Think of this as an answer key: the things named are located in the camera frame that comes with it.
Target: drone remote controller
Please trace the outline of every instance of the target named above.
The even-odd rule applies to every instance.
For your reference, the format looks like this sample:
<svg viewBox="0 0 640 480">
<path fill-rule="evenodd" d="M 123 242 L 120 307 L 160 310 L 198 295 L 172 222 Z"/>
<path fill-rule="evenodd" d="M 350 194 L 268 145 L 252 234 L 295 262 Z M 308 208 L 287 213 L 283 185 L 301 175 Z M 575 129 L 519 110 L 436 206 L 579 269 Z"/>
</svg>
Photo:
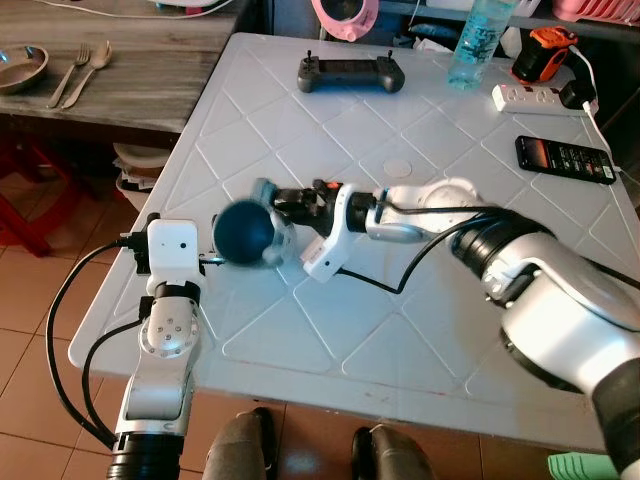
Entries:
<svg viewBox="0 0 640 480">
<path fill-rule="evenodd" d="M 380 85 L 395 93 L 404 85 L 404 73 L 391 53 L 375 60 L 320 60 L 308 50 L 300 61 L 298 88 L 310 93 L 318 85 Z"/>
</svg>

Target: tiled floor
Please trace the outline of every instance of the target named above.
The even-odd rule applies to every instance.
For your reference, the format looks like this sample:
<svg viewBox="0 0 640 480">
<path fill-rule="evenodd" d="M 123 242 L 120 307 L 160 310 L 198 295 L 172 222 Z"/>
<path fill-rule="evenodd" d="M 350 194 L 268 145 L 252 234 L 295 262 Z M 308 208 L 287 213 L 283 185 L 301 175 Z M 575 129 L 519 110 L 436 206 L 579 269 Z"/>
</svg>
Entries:
<svg viewBox="0 0 640 480">
<path fill-rule="evenodd" d="M 33 217 L 54 199 L 55 182 L 29 185 L 20 178 L 0 180 L 0 193 L 25 216 Z M 84 200 L 71 220 L 49 235 L 52 256 L 36 259 L 21 247 L 0 246 L 0 478 L 38 480 L 105 477 L 109 452 L 81 432 L 56 397 L 44 351 L 43 319 L 61 282 L 81 254 L 128 231 L 137 212 L 101 188 L 99 201 Z M 71 399 L 81 405 L 80 374 L 66 361 L 66 349 L 113 255 L 82 272 L 61 306 L 55 348 Z M 124 380 L 94 378 L 98 411 L 113 426 Z M 182 480 L 200 478 L 206 452 L 217 431 L 236 413 L 259 403 L 198 392 L 181 465 Z M 369 420 L 295 405 L 262 404 L 274 412 L 280 433 L 280 478 L 351 478 L 354 431 Z M 435 428 L 399 426 L 422 446 L 440 480 L 550 478 L 549 450 Z"/>
</svg>

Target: pink object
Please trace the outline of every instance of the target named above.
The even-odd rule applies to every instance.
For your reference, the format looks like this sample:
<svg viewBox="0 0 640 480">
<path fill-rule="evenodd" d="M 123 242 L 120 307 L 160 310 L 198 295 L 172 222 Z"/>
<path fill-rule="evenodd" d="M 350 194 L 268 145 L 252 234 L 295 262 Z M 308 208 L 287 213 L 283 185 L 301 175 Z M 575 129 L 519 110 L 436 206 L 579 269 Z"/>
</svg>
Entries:
<svg viewBox="0 0 640 480">
<path fill-rule="evenodd" d="M 353 18 L 347 20 L 336 20 L 329 16 L 322 7 L 322 0 L 311 0 L 311 4 L 327 32 L 340 40 L 349 42 L 355 42 L 371 30 L 378 17 L 378 0 L 364 0 L 360 11 Z"/>
<path fill-rule="evenodd" d="M 569 22 L 581 18 L 640 26 L 640 0 L 553 0 L 553 14 Z"/>
</svg>

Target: smartphone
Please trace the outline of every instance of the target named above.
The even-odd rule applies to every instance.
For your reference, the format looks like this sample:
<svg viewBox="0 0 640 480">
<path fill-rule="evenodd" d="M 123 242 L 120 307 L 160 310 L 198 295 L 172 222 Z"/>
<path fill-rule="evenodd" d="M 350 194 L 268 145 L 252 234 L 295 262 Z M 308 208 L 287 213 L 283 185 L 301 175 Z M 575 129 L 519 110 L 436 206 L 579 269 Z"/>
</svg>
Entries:
<svg viewBox="0 0 640 480">
<path fill-rule="evenodd" d="M 518 164 L 524 170 L 605 185 L 616 181 L 611 160 L 604 150 L 519 136 L 516 152 Z"/>
</svg>

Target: fork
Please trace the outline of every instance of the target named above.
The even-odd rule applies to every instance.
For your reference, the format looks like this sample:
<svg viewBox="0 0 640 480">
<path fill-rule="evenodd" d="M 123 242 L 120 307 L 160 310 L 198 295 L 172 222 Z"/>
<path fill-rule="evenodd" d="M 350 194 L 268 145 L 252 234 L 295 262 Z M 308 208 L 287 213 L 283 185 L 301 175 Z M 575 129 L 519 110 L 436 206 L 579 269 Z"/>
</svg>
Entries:
<svg viewBox="0 0 640 480">
<path fill-rule="evenodd" d="M 78 52 L 78 56 L 76 57 L 76 59 L 73 61 L 73 65 L 69 67 L 69 70 L 67 70 L 67 73 L 60 82 L 60 85 L 58 85 L 56 91 L 53 92 L 53 95 L 51 96 L 51 99 L 47 104 L 47 108 L 54 108 L 56 105 L 58 105 L 60 97 L 62 97 L 62 92 L 64 92 L 64 88 L 67 86 L 67 82 L 69 82 L 69 78 L 71 78 L 71 74 L 73 73 L 75 68 L 81 67 L 82 65 L 86 64 L 90 58 L 91 50 L 89 49 L 89 45 L 83 43 L 82 45 L 80 45 L 80 51 Z"/>
</svg>

